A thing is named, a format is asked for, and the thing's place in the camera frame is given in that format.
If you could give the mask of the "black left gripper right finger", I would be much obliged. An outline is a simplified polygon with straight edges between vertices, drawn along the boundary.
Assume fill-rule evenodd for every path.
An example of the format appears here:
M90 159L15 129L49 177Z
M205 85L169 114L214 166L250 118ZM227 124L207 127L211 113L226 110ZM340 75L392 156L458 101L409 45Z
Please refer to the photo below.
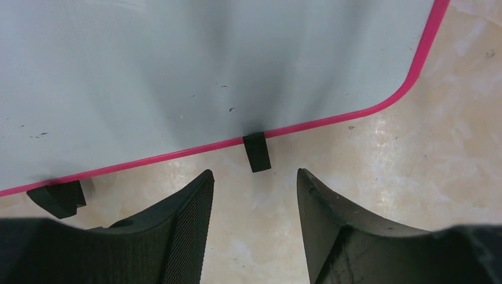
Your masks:
M500 283L501 227L426 231L352 202L306 169L297 199L311 283Z

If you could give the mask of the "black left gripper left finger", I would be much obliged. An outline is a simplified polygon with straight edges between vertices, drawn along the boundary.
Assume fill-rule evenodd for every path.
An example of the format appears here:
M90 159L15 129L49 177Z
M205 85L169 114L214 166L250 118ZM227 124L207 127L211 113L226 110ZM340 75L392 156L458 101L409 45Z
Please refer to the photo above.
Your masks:
M213 204L205 170L184 188L110 227L1 219L2 283L199 283Z

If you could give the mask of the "pink framed whiteboard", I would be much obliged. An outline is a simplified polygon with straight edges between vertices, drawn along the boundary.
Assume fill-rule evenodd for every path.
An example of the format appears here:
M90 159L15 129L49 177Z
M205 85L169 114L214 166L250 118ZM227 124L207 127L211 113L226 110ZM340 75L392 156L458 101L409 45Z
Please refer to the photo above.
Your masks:
M448 1L2 1L1 195L381 111Z

